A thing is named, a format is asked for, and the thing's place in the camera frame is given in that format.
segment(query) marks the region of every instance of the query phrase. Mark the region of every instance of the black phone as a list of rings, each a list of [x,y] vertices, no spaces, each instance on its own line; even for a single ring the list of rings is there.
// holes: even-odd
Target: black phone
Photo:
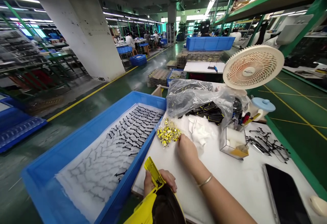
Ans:
[[[264,164],[264,171],[276,222],[311,224],[293,178],[268,164]]]

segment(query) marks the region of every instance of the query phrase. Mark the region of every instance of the white fan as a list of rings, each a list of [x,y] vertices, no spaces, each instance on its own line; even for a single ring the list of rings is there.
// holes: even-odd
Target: white fan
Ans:
[[[268,45],[248,47],[229,58],[223,79],[236,90],[262,86],[276,77],[284,66],[284,55]]]

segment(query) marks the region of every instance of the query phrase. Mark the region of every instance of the red pen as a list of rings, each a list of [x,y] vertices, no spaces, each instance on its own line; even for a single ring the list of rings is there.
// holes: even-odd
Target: red pen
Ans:
[[[245,114],[245,116],[244,116],[244,118],[243,118],[243,122],[242,122],[242,124],[244,124],[244,123],[249,119],[250,115],[251,115],[250,112],[247,112],[247,113]]]

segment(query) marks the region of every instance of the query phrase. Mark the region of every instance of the factory floor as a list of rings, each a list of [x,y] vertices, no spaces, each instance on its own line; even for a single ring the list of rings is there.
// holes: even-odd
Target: factory floor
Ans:
[[[147,86],[147,75],[154,68],[165,68],[166,63],[175,60],[182,48],[183,43],[169,46],[158,54],[150,55],[146,65],[130,68],[121,78],[103,84],[105,87],[99,85],[86,92],[77,98],[78,102],[67,104],[47,115],[50,121],[45,128],[1,154],[2,222],[42,223],[20,177],[22,169],[132,90],[152,93],[155,88]],[[327,189],[326,174],[321,170],[327,161],[323,155],[327,137],[327,94],[285,73],[280,73],[265,86],[252,90],[251,94],[267,98],[275,104],[276,111],[269,114],[273,123]],[[131,215],[139,201],[134,196],[128,199],[119,223],[123,223]]]

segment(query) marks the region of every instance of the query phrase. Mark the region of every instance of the silver bracelet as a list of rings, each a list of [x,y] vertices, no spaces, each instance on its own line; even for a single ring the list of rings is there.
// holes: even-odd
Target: silver bracelet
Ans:
[[[203,182],[202,184],[198,185],[198,187],[202,187],[203,185],[207,184],[212,178],[212,173],[211,173],[211,176],[205,181]]]

